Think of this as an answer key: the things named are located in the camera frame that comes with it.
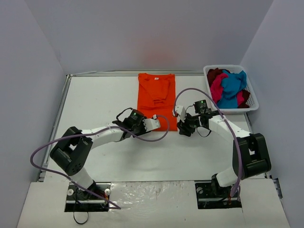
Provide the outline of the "orange t shirt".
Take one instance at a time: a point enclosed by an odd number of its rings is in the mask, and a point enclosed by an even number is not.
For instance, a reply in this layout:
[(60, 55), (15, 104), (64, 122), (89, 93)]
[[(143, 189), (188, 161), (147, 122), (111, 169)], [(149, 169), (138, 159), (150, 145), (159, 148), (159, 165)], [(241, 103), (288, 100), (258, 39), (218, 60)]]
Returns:
[(160, 118), (160, 128), (157, 131), (177, 131), (177, 119), (173, 116), (173, 105), (176, 97), (175, 75), (138, 75), (139, 89), (137, 109), (147, 118), (154, 115), (165, 116)]

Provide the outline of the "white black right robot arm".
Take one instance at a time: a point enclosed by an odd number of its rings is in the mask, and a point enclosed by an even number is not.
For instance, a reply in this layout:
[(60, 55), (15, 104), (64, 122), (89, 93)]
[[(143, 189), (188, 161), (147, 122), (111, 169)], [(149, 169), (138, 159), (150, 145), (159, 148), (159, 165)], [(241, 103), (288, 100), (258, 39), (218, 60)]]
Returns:
[(238, 127), (219, 111), (208, 108), (206, 100), (197, 101), (193, 106), (195, 115), (189, 114), (181, 105), (173, 109), (173, 115), (179, 118), (177, 127), (180, 135), (190, 137), (202, 127), (232, 143), (231, 166), (211, 178), (210, 189), (214, 195), (222, 196), (229, 187), (236, 192), (241, 180), (271, 170), (266, 139), (262, 134), (253, 134)]

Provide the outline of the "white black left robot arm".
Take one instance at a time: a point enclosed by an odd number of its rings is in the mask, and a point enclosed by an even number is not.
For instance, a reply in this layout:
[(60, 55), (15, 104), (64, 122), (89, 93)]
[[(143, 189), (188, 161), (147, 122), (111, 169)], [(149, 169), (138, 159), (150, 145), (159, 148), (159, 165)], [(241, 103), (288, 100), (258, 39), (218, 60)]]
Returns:
[(79, 130), (70, 127), (64, 133), (66, 136), (78, 135), (76, 138), (65, 139), (56, 143), (50, 152), (50, 158), (79, 186), (78, 193), (85, 199), (95, 195), (96, 182), (84, 168), (90, 151), (101, 145), (120, 142), (130, 138), (132, 134), (141, 136), (159, 127), (154, 119), (148, 119), (140, 111), (132, 109), (123, 121), (116, 119), (109, 124), (105, 131), (92, 135), (102, 128)]

